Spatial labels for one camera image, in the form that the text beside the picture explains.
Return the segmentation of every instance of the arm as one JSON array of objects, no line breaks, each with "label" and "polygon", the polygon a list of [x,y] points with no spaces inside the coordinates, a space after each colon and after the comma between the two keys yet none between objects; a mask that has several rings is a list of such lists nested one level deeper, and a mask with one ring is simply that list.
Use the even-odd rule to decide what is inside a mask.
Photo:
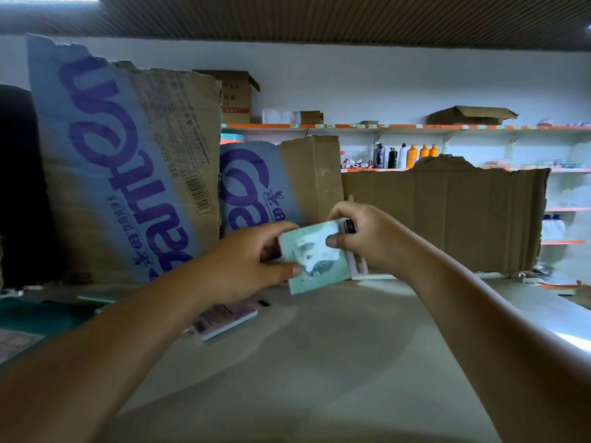
[{"label": "arm", "polygon": [[329,219],[342,216],[353,219],[359,232],[332,236],[327,244],[358,253],[408,282],[501,439],[589,438],[591,358],[586,353],[526,320],[468,269],[383,211],[341,202]]},{"label": "arm", "polygon": [[301,273],[260,262],[289,222],[233,232],[0,376],[0,441],[91,441],[199,313]]}]

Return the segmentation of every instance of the hand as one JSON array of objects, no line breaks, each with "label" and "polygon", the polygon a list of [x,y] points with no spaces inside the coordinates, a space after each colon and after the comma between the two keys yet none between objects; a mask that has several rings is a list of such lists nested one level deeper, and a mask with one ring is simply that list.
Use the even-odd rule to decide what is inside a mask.
[{"label": "hand", "polygon": [[261,262],[281,233],[296,228],[296,224],[284,221],[236,230],[195,260],[201,276],[206,278],[200,282],[207,285],[208,292],[213,292],[213,303],[232,304],[257,290],[300,275],[298,264]]},{"label": "hand", "polygon": [[339,202],[328,220],[340,217],[351,218],[358,232],[329,236],[326,245],[361,255],[369,265],[405,281],[410,271],[420,266],[425,246],[430,246],[392,216],[371,205]]}]

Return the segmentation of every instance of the person's right hand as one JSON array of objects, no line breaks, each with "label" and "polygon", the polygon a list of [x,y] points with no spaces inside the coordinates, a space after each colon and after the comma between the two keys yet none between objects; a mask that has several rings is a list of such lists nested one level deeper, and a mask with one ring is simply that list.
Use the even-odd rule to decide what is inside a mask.
[{"label": "person's right hand", "polygon": [[408,230],[392,216],[371,205],[339,202],[328,220],[348,217],[358,232],[334,234],[326,245],[361,255],[369,265],[406,280],[418,258],[424,254],[426,241]]}]

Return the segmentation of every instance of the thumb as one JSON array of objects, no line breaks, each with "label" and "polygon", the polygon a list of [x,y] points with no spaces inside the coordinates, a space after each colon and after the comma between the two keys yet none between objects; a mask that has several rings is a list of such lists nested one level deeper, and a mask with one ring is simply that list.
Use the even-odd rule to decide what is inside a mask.
[{"label": "thumb", "polygon": [[355,237],[354,234],[332,234],[326,238],[326,245],[334,249],[344,249],[350,252],[355,251]]},{"label": "thumb", "polygon": [[262,264],[261,282],[265,286],[281,283],[290,278],[301,275],[302,268],[297,263]]}]

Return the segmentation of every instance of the torn cardboard sheet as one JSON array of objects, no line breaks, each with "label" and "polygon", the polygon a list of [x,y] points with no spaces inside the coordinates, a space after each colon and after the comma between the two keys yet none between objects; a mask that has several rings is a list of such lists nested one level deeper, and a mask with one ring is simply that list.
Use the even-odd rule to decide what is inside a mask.
[{"label": "torn cardboard sheet", "polygon": [[273,221],[324,222],[343,200],[335,136],[229,143],[220,155],[220,212],[225,233]]},{"label": "torn cardboard sheet", "polygon": [[539,252],[549,173],[440,155],[411,170],[342,178],[345,196],[386,211],[471,271],[512,273],[531,269]]},{"label": "torn cardboard sheet", "polygon": [[41,155],[75,281],[133,283],[219,235],[220,82],[27,37]]}]

